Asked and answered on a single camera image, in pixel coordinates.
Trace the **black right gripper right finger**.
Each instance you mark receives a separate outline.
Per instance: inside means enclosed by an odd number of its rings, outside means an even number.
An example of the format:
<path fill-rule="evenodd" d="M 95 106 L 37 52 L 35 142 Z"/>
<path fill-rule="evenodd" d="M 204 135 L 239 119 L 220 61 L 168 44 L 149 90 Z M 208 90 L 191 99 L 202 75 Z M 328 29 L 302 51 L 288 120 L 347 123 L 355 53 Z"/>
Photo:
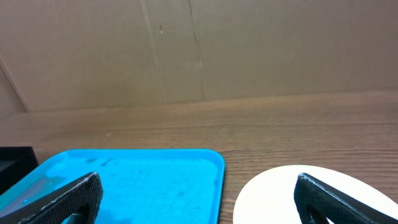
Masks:
<path fill-rule="evenodd" d="M 303 172 L 297 177 L 294 202 L 303 224 L 397 224 L 396 218 Z"/>

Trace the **white plastic plate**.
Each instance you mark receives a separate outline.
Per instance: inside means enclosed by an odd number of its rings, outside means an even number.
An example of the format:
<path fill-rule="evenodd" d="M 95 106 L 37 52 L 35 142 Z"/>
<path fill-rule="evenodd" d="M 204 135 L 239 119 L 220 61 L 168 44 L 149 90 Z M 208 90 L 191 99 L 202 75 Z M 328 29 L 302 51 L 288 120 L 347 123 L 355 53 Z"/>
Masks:
<path fill-rule="evenodd" d="M 300 223 L 294 202 L 294 188 L 302 172 L 397 218 L 397 203 L 354 177 L 317 166 L 288 165 L 266 170 L 242 188 L 234 206 L 233 224 Z"/>

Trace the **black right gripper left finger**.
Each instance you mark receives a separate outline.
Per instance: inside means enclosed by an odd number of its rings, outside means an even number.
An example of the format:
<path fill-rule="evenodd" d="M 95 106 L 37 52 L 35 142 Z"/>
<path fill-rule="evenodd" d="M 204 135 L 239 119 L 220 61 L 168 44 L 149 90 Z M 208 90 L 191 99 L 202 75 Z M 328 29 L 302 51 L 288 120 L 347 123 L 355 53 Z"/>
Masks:
<path fill-rule="evenodd" d="M 10 224 L 94 224 L 103 187 L 99 173 L 89 172 L 50 194 L 1 217 Z"/>

